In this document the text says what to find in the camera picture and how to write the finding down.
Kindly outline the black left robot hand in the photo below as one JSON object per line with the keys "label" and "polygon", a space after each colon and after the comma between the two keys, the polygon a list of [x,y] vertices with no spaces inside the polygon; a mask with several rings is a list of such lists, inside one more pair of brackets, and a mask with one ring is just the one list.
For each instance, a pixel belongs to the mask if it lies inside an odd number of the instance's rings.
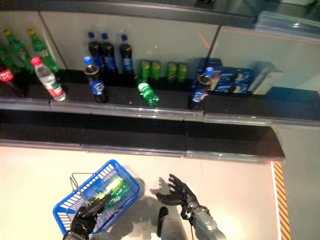
{"label": "black left robot hand", "polygon": [[107,193],[103,198],[94,200],[90,206],[81,206],[71,221],[70,230],[64,234],[62,239],[89,240],[89,235],[93,232],[97,223],[96,218],[104,211],[111,196],[110,193]]}

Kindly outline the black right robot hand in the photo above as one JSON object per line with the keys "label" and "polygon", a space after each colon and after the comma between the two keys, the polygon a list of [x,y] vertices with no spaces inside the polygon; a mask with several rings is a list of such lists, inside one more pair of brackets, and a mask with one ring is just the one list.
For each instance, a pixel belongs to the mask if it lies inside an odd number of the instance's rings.
{"label": "black right robot hand", "polygon": [[196,195],[191,191],[186,183],[182,182],[178,177],[169,174],[169,194],[156,193],[157,199],[164,205],[182,207],[199,206]]}

